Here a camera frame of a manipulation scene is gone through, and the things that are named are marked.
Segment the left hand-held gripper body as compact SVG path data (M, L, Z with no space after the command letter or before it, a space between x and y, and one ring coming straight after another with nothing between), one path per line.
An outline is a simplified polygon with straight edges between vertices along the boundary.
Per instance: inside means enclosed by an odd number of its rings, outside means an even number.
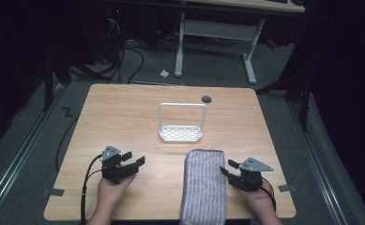
M135 165L135 162L130 164L126 164L126 161L122 162L122 155L119 149L108 145L99 159L102 163L102 177L114 184L120 184L125 178L139 171L139 167Z

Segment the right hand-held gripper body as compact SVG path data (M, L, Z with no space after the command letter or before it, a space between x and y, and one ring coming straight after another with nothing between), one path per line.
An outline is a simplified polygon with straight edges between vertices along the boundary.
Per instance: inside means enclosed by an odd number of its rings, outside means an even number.
M240 175L232 174L232 179L228 183L246 192L255 191L263 184L262 172L273 172L274 168L265 163L248 157L240 163Z

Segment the person's left hand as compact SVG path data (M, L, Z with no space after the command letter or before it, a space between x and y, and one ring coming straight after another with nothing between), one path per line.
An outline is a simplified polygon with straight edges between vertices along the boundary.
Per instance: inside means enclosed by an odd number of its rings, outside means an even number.
M102 178L99 181L97 208L103 216L111 217L115 208L120 203L124 193L129 185L135 179L136 175L125 178L120 184L114 184L108 179Z

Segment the person's right hand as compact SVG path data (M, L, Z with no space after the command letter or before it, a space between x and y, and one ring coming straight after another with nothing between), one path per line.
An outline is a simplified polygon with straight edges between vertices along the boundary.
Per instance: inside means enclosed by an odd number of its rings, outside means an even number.
M272 202L273 189L268 182L263 182L255 191L246 192L236 187L236 191L245 200L247 206L258 218L271 218L276 216Z

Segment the striped purple grey towel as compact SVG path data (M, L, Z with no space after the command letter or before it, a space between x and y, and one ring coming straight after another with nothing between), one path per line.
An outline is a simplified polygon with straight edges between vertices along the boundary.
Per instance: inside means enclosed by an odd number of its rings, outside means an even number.
M224 225L226 181L221 174L223 166L222 151L195 149L188 153L180 225Z

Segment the black metal stand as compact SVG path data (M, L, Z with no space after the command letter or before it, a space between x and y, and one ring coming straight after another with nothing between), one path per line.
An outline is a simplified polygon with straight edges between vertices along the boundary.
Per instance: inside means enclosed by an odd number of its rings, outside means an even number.
M68 65L57 54L50 54L45 61L44 71L44 83L45 83L45 95L44 95L44 108L43 111L47 112L53 102L53 77L62 84L69 84L71 77L68 73Z
M276 82L256 90L255 93L263 95L272 90L285 90L284 99L287 102L300 102L298 121L301 128L308 131L307 117L310 109L312 77L313 73L305 66L286 66Z

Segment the metal floor rail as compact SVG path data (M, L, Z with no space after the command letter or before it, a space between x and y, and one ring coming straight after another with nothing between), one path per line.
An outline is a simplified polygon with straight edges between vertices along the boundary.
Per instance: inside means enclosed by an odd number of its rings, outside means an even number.
M44 86L40 86L12 119L10 128L0 140L0 206L29 158L54 105L67 88L65 84L57 84L53 101L45 109Z
M305 152L310 162L313 175L327 205L327 209L334 221L334 225L348 225L334 188L330 184L321 160L316 154L311 137L300 124L298 106L295 103L288 103L287 106L290 114L292 114L295 119L295 124L305 145Z

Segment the white metal frame desk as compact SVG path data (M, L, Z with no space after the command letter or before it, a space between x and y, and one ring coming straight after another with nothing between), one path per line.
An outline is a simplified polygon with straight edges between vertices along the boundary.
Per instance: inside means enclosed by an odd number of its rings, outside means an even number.
M287 15L300 14L305 8L295 3L295 0L181 0L181 5L198 4L212 7L231 7L232 9L249 9L259 13L286 13ZM183 74L184 37L223 38L243 40L250 43L248 51L242 54L246 74L250 84L256 84L251 58L262 33L265 17L261 16L253 25L230 22L211 22L208 19L187 19L185 13L180 13L178 49L175 59L175 76Z

